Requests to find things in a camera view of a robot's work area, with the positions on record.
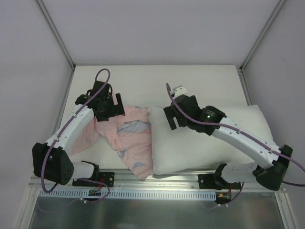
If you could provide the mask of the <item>blue and pink printed pillowcase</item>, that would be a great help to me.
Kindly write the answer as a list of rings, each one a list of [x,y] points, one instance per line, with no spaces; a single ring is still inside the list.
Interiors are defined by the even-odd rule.
[[[140,180],[153,171],[152,131],[147,107],[124,107],[125,115],[97,121],[93,118],[73,144],[71,156],[94,145],[99,137],[107,139],[119,158]]]

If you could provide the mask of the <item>white pillow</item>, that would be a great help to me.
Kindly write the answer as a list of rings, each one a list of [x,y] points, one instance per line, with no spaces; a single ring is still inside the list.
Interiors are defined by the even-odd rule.
[[[273,144],[269,125],[257,105],[219,107],[242,128]],[[252,159],[230,144],[188,127],[171,130],[162,108],[149,108],[152,130],[153,173],[184,169],[214,169],[221,163],[251,163]]]

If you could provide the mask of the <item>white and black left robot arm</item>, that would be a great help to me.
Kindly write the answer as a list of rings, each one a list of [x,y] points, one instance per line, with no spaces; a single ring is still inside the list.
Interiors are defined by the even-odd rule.
[[[35,176],[60,185],[81,178],[88,186],[97,185],[100,180],[98,165],[87,161],[73,163],[69,153],[90,122],[103,124],[112,117],[124,114],[121,95],[113,94],[110,84],[95,81],[91,90],[77,98],[63,127],[45,143],[33,146]]]

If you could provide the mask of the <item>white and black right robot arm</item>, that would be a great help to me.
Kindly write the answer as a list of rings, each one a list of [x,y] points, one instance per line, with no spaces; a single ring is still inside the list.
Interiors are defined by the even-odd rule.
[[[213,175],[204,179],[205,185],[221,190],[233,183],[257,182],[268,190],[279,190],[293,152],[290,146],[277,146],[258,139],[216,107],[200,108],[194,95],[182,94],[174,98],[163,111],[172,130],[188,127],[198,133],[213,136],[253,160],[246,164],[221,163]]]

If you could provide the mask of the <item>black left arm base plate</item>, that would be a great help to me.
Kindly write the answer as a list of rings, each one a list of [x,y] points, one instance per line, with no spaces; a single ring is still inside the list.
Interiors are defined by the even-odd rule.
[[[84,181],[82,179],[77,179],[72,182],[75,187],[97,187],[100,183],[104,183],[109,187],[113,187],[114,184],[114,172],[101,172],[98,171],[95,175],[89,178],[89,181]]]

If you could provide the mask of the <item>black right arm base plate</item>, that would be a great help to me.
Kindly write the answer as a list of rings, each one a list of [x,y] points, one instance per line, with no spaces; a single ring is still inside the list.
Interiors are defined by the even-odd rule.
[[[219,185],[216,184],[213,174],[199,174],[197,177],[199,189],[222,189]]]

